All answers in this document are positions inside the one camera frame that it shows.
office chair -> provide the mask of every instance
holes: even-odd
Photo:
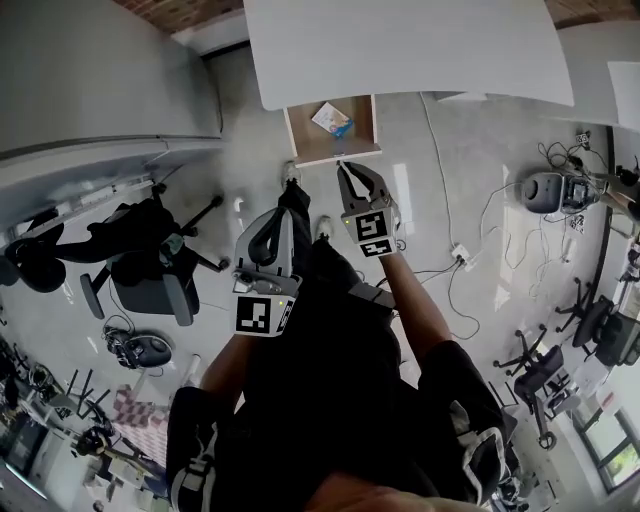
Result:
[[[564,410],[577,407],[578,403],[571,398],[574,395],[566,390],[570,383],[569,375],[562,375],[564,366],[564,357],[559,346],[555,346],[544,355],[537,352],[540,342],[547,333],[547,328],[541,324],[541,333],[532,345],[531,349],[527,348],[527,343],[521,331],[516,331],[516,336],[522,342],[523,354],[520,357],[500,363],[494,361],[493,366],[496,368],[505,368],[507,366],[517,365],[513,372],[507,370],[507,375],[515,375],[521,368],[525,369],[525,373],[516,378],[513,390],[515,394],[527,405],[529,414],[533,415],[538,425],[540,436],[538,444],[544,450],[552,450],[557,438],[547,426],[547,420],[553,420],[557,414]],[[544,393],[544,401],[538,396],[538,392]]]
[[[580,278],[574,277],[573,281],[578,285],[578,296],[576,298],[575,304],[570,308],[567,308],[567,309],[560,309],[558,307],[556,308],[555,310],[556,313],[560,315],[567,315],[567,314],[569,315],[569,319],[565,322],[565,324],[562,327],[556,327],[556,332],[564,332],[566,328],[569,327],[569,325],[571,325],[571,322],[573,322],[574,319],[576,318],[582,319],[586,314],[585,304],[587,303],[587,300],[589,299],[589,296],[591,293],[591,283],[587,283],[585,285],[587,289],[585,290],[583,295],[582,281],[580,280]]]
[[[538,356],[536,349],[538,348],[538,345],[540,345],[545,335],[547,334],[547,327],[544,324],[540,324],[538,327],[540,329],[540,335],[538,336],[536,341],[533,342],[531,349],[527,348],[527,340],[525,339],[524,334],[522,334],[522,331],[518,329],[515,334],[518,338],[520,338],[520,341],[522,342],[522,355],[519,357],[516,357],[515,359],[511,359],[511,361],[507,361],[506,363],[500,363],[500,361],[496,360],[493,362],[494,368],[506,368],[508,366],[513,366],[517,364],[518,366],[516,366],[515,370],[506,371],[506,374],[509,377],[511,377],[512,375],[515,375],[516,373],[518,373],[527,363],[529,365],[534,364],[535,358]]]
[[[185,237],[198,235],[196,224],[212,209],[222,204],[216,196],[185,226],[180,227],[164,208],[160,195],[163,184],[152,188],[152,197],[140,203],[121,204],[104,222],[90,224],[91,238],[86,242],[60,244],[64,225],[56,226],[35,238],[10,244],[6,258],[17,275],[32,289],[48,293],[65,280],[66,268],[61,260],[76,263],[106,261],[95,279],[80,277],[82,291],[93,315],[105,317],[98,291],[112,278],[125,309],[136,313],[174,315],[178,325],[193,323],[200,308],[193,273],[198,265],[214,272],[229,266],[223,259],[214,264],[189,249]],[[37,217],[29,230],[57,215],[55,210]]]
[[[597,346],[590,351],[586,344]],[[578,325],[572,345],[582,348],[587,358],[595,354],[605,366],[633,366],[640,356],[640,322],[616,311],[613,302],[601,296]]]

floor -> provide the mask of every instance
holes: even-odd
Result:
[[[164,201],[176,219],[184,222],[214,193],[224,192],[223,207],[205,219],[200,225],[200,237],[189,242],[215,260],[232,256],[242,226],[275,205],[281,192],[282,163],[292,155],[282,112],[262,108],[250,50],[234,51],[207,65],[215,69],[220,83],[227,146],[210,161],[184,167],[170,176]],[[549,145],[562,141],[571,145],[577,130],[590,129],[593,147],[606,154],[604,129],[538,118],[535,112],[509,98],[447,104],[435,102],[428,94],[425,99],[446,177],[450,221],[438,152],[417,93],[377,97],[383,152],[362,163],[386,179],[400,203],[404,220],[400,237],[406,242],[404,254],[414,270],[446,269],[452,264],[449,231],[453,242],[463,244],[475,256],[473,268],[468,272],[460,270],[453,283],[451,274],[444,274],[425,286],[459,338],[469,337],[476,324],[454,312],[447,295],[449,287],[455,309],[480,322],[479,332],[461,343],[483,376],[499,383],[504,381],[504,373],[493,368],[492,362],[517,352],[514,331],[537,332],[541,322],[552,330],[561,322],[553,308],[573,301],[574,276],[585,280],[593,276],[605,209],[601,205],[590,208],[584,234],[580,234],[568,222],[541,222],[539,216],[520,206],[515,192],[518,188],[510,187],[495,194],[484,220],[485,233],[494,226],[501,229],[486,234],[481,243],[483,209],[494,190],[520,181],[531,171],[545,169],[546,163],[537,151],[538,142]],[[592,161],[591,155],[584,155],[584,159],[598,170],[600,164]],[[338,219],[341,200],[333,164],[304,169],[302,185],[312,198],[312,221],[321,214]],[[86,237],[87,224],[101,221],[110,213],[104,207],[68,226],[64,240]],[[562,243],[567,247],[570,239],[575,240],[577,248],[572,261],[563,263]],[[542,240],[545,247],[548,241],[548,256]],[[365,260],[339,224],[332,244],[364,273],[367,282],[375,284],[383,277],[379,262]],[[68,264],[67,269],[65,285],[51,294],[38,294],[21,283],[2,288],[9,320],[2,334],[46,364],[60,382],[70,380],[76,368],[80,369],[81,378],[92,368],[96,394],[135,383],[137,372],[120,367],[107,352],[101,338],[103,322],[93,318],[80,290],[79,276],[85,272],[95,275],[99,266]],[[420,277],[424,280],[430,275]],[[227,312],[230,272],[218,275],[200,268],[195,280],[202,306],[192,326],[178,327],[170,317],[130,314],[138,329],[161,331],[176,347],[162,376],[149,379],[142,399],[168,403],[191,355],[201,355],[202,371],[231,335]],[[100,299],[107,315],[117,313],[106,287]],[[403,338],[399,320],[394,321],[394,329]],[[547,345],[561,341],[553,333],[548,336]],[[406,345],[404,358],[407,363],[402,365],[403,375],[415,382],[418,371]]]

white sneaker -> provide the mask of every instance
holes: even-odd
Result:
[[[320,240],[324,238],[329,241],[329,239],[333,236],[333,220],[328,215],[323,215],[318,219],[318,224],[316,224],[316,240]]]
[[[286,162],[282,168],[282,190],[287,190],[287,185],[290,181],[297,183],[299,187],[302,187],[302,173],[292,161]]]

wooden drawer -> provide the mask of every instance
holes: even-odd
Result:
[[[311,121],[324,103],[319,101],[284,109],[296,167],[378,155],[382,152],[378,146],[376,102],[373,95],[329,100],[331,105],[353,120],[353,126],[342,139],[336,139]]]

chair wheel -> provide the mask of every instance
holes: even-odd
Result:
[[[538,438],[538,444],[540,448],[546,451],[551,451],[555,448],[558,443],[558,438],[555,436],[553,432],[547,432],[546,434],[542,434]]]
[[[211,206],[213,206],[214,208],[217,208],[222,203],[224,203],[224,196],[223,195],[214,196],[214,198],[211,200]]]

